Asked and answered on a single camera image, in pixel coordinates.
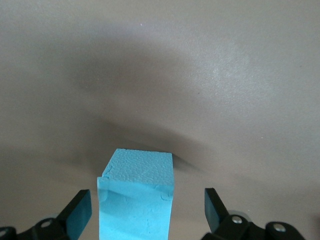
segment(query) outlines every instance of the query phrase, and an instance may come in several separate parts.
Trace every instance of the gray surface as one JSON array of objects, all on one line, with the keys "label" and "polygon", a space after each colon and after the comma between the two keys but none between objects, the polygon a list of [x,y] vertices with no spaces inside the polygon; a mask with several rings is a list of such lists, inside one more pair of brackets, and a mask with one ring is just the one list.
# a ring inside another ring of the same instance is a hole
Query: gray surface
[{"label": "gray surface", "polygon": [[320,233],[319,1],[0,1],[0,225],[92,190],[116,148],[172,152],[170,239],[204,188],[259,226]]}]

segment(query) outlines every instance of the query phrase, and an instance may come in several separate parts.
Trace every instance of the foam block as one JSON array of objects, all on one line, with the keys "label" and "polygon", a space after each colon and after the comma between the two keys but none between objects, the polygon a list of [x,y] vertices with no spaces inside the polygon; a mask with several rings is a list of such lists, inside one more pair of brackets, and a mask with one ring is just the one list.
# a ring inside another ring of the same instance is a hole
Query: foam block
[{"label": "foam block", "polygon": [[167,240],[171,153],[117,149],[97,179],[100,240]]}]

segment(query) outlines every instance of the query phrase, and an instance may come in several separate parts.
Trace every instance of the blue foam block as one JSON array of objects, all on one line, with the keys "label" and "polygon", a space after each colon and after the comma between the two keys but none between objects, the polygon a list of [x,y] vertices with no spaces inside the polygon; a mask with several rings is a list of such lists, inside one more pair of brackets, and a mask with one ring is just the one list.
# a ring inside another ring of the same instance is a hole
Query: blue foam block
[{"label": "blue foam block", "polygon": [[97,179],[100,240],[167,240],[172,154],[117,149]]}]

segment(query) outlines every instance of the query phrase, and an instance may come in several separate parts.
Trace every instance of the foam block top face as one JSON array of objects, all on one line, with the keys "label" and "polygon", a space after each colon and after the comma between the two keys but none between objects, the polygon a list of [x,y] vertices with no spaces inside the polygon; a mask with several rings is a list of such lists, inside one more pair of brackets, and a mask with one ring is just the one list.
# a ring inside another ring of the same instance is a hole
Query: foam block top face
[{"label": "foam block top face", "polygon": [[174,185],[173,176],[171,153],[127,149],[117,149],[102,173],[115,181],[157,185]]}]

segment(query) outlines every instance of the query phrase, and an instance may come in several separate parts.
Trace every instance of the metal screw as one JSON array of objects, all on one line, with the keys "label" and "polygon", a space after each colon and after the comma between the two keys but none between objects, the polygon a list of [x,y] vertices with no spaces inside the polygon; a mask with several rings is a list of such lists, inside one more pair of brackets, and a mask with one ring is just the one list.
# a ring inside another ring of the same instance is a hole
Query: metal screw
[{"label": "metal screw", "polygon": [[242,224],[242,219],[239,216],[233,216],[232,222],[234,222],[235,224]]},{"label": "metal screw", "polygon": [[277,230],[278,232],[281,232],[281,233],[284,233],[286,231],[286,228],[280,223],[273,224],[273,227],[275,230]]},{"label": "metal screw", "polygon": [[4,235],[6,235],[6,234],[7,234],[7,232],[8,232],[8,229],[7,229],[7,228],[6,228],[6,229],[1,230],[1,231],[0,231],[0,238],[1,238],[1,237],[3,237]]},{"label": "metal screw", "polygon": [[46,228],[46,227],[50,226],[51,223],[52,223],[51,219],[48,221],[44,221],[43,223],[41,223],[41,227]]}]

